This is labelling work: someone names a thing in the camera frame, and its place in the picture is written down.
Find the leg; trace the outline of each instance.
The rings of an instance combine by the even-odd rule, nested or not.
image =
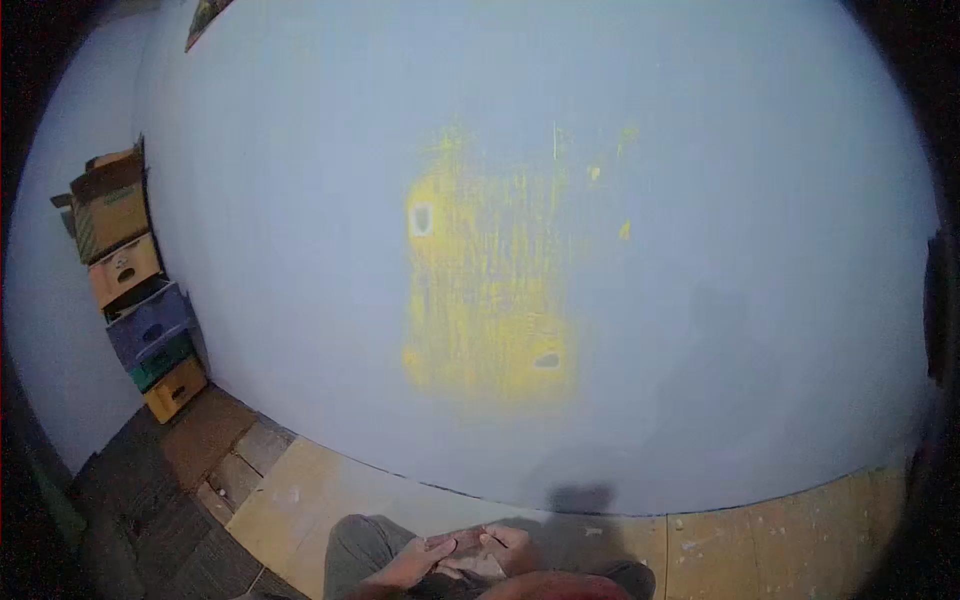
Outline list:
[[[636,600],[650,600],[657,589],[654,572],[633,561],[617,561],[594,573],[617,583]]]
[[[330,532],[324,598],[336,600],[380,570],[415,536],[384,516],[349,515]]]

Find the hole in wall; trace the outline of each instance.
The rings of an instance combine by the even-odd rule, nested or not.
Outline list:
[[[433,233],[433,206],[414,204],[410,208],[410,230],[415,237],[424,237]]]
[[[537,369],[558,369],[560,367],[560,354],[557,352],[548,352],[543,356],[538,356],[534,361],[534,367]]]

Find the gray pants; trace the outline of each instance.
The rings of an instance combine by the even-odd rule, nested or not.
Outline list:
[[[385,516],[349,515],[330,532],[324,599],[339,600],[389,563],[416,536]],[[402,598],[475,598],[484,592],[464,581],[430,573]]]
[[[386,566],[414,537],[384,516],[350,515],[340,519],[330,532],[326,548],[324,600],[339,600],[345,596],[361,581]],[[621,561],[595,574],[617,582],[637,600],[653,597],[656,586],[653,573],[642,564]],[[469,600],[485,590],[465,581],[431,573],[400,597],[406,600]],[[273,597],[256,594],[237,600],[267,599],[273,600]]]

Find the wooden floor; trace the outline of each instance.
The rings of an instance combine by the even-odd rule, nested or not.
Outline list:
[[[530,529],[552,567],[590,568],[625,557],[644,562],[656,575],[660,600],[838,598],[855,589],[882,549],[902,489],[900,473],[873,470],[726,511],[565,516],[424,486],[297,438],[247,494],[227,530],[316,599],[330,529],[351,513],[384,515],[422,536],[514,519]]]

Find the cardboard box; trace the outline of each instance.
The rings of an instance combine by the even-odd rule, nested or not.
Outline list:
[[[150,233],[136,238],[87,268],[100,310],[130,292],[139,283],[160,273],[160,263]]]
[[[150,230],[140,146],[93,158],[92,164],[100,166],[70,183],[77,251],[85,265]],[[51,202],[58,205],[64,200],[63,196],[56,196]]]

